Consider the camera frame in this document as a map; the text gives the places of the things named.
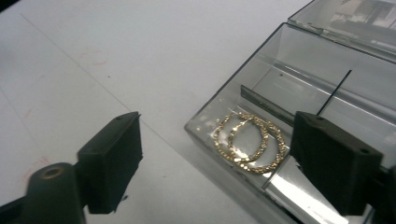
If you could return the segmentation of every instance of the white table surface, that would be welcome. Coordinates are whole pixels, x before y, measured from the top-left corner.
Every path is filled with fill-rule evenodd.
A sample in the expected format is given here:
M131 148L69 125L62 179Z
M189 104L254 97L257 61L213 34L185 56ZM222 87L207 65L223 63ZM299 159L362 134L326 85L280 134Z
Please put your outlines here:
M257 223L183 153L184 124L308 0L22 0L0 13L0 204L117 115L144 159L115 214L88 223Z

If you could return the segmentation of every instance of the black clamp jaw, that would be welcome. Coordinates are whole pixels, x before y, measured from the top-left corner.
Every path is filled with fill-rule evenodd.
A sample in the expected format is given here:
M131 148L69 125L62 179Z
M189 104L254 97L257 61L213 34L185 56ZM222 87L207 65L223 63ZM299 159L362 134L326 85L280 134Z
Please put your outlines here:
M381 223L396 223L396 166L383 154L328 120L297 112L290 155L342 216L361 216L369 203Z
M26 196L0 207L0 224L82 224L85 205L92 214L111 213L142 159L139 114L116 117L78 152L74 166L35 172Z

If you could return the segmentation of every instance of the round hole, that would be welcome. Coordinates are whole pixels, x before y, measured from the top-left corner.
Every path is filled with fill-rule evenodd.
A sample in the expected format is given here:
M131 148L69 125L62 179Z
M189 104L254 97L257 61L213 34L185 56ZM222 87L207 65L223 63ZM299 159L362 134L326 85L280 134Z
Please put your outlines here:
M64 168L61 166L50 167L49 169L45 170L41 173L42 179L52 179L58 175L61 175L64 172Z
M370 153L370 151L368 149L366 149L366 148L361 148L361 152L365 153L365 154Z

